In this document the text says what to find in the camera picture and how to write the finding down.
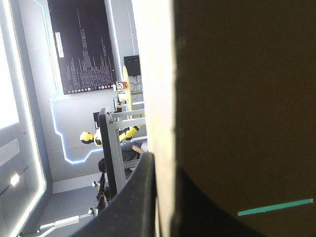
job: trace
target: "person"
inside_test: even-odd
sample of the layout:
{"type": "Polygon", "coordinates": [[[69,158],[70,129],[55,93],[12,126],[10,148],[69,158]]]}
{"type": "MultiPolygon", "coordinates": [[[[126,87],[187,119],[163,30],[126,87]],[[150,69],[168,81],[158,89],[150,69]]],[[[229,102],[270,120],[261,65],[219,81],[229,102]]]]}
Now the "person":
{"type": "MultiPolygon", "coordinates": [[[[141,148],[141,145],[142,144],[138,144],[136,142],[127,142],[121,145],[123,162],[139,159],[140,155],[144,153],[144,150],[141,148]]],[[[105,158],[99,161],[98,167],[100,172],[106,172],[105,158]]],[[[131,169],[125,169],[124,171],[127,179],[133,172],[131,169]]]]}

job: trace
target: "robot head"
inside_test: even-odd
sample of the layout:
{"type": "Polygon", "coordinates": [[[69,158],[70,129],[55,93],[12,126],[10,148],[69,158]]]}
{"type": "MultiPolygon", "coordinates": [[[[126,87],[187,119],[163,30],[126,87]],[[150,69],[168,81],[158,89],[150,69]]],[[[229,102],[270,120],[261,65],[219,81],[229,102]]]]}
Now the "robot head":
{"type": "Polygon", "coordinates": [[[85,143],[85,144],[90,144],[90,143],[94,142],[93,135],[89,132],[83,132],[80,135],[80,140],[82,143],[85,143]]]}

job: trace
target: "small monitor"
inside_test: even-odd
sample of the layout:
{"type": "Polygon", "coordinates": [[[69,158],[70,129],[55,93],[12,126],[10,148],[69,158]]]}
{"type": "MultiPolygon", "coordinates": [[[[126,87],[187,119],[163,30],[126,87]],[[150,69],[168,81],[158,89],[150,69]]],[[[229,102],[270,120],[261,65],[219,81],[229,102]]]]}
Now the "small monitor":
{"type": "Polygon", "coordinates": [[[127,68],[128,76],[133,77],[141,74],[139,55],[124,57],[124,64],[127,68]]]}

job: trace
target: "vent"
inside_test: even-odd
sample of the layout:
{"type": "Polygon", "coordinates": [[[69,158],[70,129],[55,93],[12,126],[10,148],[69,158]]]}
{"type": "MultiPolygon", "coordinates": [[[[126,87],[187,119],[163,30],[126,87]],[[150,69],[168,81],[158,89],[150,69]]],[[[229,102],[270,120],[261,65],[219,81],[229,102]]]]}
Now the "vent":
{"type": "Polygon", "coordinates": [[[3,166],[5,163],[7,163],[9,160],[11,160],[14,156],[16,156],[19,153],[20,148],[17,138],[0,147],[0,166],[3,166]]]}

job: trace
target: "ceiling light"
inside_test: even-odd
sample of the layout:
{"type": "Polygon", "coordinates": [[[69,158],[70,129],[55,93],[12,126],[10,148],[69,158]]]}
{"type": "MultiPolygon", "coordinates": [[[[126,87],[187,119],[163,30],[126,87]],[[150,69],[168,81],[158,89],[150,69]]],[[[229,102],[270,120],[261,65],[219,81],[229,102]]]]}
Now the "ceiling light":
{"type": "Polygon", "coordinates": [[[12,178],[11,178],[11,184],[12,186],[15,186],[20,180],[20,176],[18,174],[15,174],[12,178]]]}

